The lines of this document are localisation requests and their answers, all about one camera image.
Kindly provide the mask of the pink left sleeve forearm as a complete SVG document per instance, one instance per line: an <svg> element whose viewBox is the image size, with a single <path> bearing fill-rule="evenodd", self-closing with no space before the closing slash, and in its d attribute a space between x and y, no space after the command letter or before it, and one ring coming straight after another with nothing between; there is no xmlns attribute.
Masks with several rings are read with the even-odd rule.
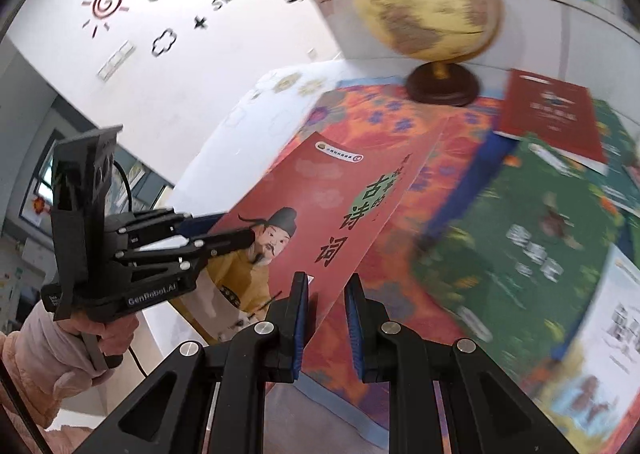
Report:
<svg viewBox="0 0 640 454"><path fill-rule="evenodd" d="M91 434L86 427L51 429L62 402L110 376L93 365L81 336L64 330L43 304L22 328L1 337L1 361L52 452L71 453Z"/></svg>

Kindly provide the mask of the left hand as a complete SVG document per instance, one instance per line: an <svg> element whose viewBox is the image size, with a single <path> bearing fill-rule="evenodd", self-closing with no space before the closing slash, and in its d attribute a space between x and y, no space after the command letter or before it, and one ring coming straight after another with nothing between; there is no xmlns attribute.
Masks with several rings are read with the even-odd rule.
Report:
<svg viewBox="0 0 640 454"><path fill-rule="evenodd" d="M111 323L97 323L85 313L77 312L67 320L54 322L60 340L52 348L56 359L55 374L65 377L66 387L88 389L102 385L114 373L107 358L122 356L139 327L132 314Z"/></svg>

